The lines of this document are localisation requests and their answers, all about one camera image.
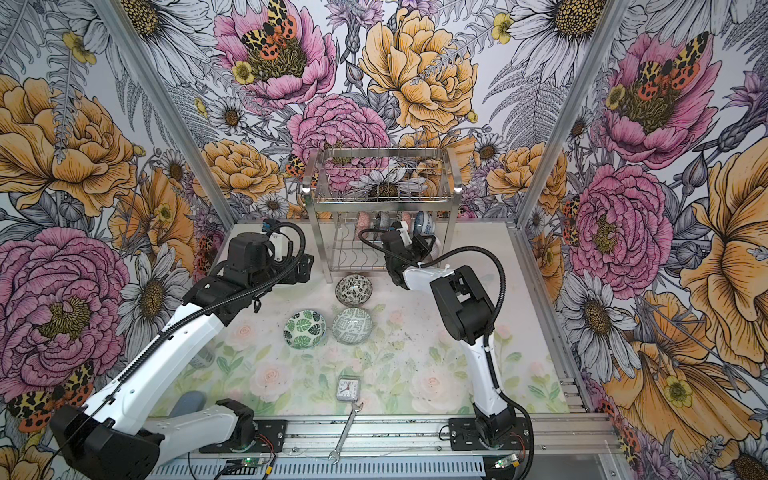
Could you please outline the blue floral bowl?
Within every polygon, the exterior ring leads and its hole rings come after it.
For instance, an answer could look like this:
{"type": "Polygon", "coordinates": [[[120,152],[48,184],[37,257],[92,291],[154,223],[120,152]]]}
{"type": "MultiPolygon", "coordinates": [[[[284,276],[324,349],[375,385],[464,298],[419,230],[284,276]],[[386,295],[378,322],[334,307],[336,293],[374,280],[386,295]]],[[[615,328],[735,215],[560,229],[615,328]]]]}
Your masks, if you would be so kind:
{"type": "Polygon", "coordinates": [[[415,217],[413,233],[416,235],[434,235],[436,231],[432,215],[426,211],[419,211],[415,217]]]}

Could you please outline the black leaf pink-outside bowl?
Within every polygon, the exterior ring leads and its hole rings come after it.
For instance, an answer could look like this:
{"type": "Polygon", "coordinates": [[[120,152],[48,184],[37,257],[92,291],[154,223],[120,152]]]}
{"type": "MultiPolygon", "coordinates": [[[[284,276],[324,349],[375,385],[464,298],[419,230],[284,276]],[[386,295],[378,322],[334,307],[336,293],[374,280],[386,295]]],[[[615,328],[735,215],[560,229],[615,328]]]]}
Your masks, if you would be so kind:
{"type": "Polygon", "coordinates": [[[371,227],[371,215],[368,212],[359,212],[356,221],[356,232],[360,233],[371,227]]]}

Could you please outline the black leaf pattern bowl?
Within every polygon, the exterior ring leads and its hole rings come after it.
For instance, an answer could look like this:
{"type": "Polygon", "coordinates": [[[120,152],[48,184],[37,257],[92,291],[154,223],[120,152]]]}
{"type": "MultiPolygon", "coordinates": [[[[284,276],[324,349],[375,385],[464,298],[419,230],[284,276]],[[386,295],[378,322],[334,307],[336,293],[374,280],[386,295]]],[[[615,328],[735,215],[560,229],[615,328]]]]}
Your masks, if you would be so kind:
{"type": "Polygon", "coordinates": [[[347,307],[359,307],[372,296],[373,284],[365,276],[349,274],[344,276],[335,287],[337,300],[347,307]]]}

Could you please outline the green leaf pattern bowl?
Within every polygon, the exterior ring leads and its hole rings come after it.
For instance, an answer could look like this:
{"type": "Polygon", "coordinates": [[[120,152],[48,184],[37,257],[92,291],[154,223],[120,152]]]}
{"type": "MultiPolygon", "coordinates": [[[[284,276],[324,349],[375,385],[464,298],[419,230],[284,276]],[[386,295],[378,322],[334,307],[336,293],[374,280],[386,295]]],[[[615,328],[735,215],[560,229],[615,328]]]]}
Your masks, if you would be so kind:
{"type": "Polygon", "coordinates": [[[321,313],[315,310],[301,310],[285,323],[284,340],[291,348],[309,349],[323,340],[326,327],[326,320],[321,313]]]}

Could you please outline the dark blue petal bowl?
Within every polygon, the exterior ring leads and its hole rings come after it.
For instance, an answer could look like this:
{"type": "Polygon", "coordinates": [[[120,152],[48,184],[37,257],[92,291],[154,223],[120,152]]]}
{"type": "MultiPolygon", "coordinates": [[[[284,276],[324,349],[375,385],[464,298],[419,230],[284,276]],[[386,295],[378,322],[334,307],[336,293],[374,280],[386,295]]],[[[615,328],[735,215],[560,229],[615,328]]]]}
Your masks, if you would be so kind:
{"type": "Polygon", "coordinates": [[[392,221],[390,218],[390,214],[385,211],[380,211],[376,215],[374,226],[378,230],[387,231],[390,229],[391,223],[392,221]]]}

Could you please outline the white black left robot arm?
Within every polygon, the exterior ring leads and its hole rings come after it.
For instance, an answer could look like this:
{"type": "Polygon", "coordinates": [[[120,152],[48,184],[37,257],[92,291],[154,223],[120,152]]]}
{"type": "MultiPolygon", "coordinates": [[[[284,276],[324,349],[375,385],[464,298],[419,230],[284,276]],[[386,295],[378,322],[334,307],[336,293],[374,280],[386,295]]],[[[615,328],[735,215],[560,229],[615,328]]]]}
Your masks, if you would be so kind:
{"type": "Polygon", "coordinates": [[[222,399],[154,424],[149,416],[176,377],[244,309],[259,310],[278,284],[305,283],[314,259],[296,224],[267,219],[237,235],[227,257],[183,296],[157,336],[83,406],[64,406],[49,428],[57,456],[89,479],[145,479],[156,466],[209,445],[251,446],[251,408],[222,399]]]}

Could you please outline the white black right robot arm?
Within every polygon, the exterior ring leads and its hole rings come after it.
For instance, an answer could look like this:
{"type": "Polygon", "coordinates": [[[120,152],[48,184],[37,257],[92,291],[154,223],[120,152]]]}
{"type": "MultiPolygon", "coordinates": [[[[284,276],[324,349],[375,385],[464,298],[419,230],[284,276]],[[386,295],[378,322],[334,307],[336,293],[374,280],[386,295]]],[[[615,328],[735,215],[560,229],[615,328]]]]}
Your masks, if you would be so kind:
{"type": "Polygon", "coordinates": [[[429,261],[433,240],[422,235],[410,238],[405,230],[394,227],[381,232],[379,239],[381,244],[374,248],[384,254],[386,270],[393,283],[408,291],[433,295],[446,331],[464,349],[478,435],[488,447],[501,443],[523,411],[503,392],[500,373],[494,364],[493,332],[506,295],[506,275],[501,261],[479,246],[462,246],[429,261]],[[463,253],[480,254],[494,264],[500,281],[497,300],[491,299],[470,266],[437,266],[463,253]]]}

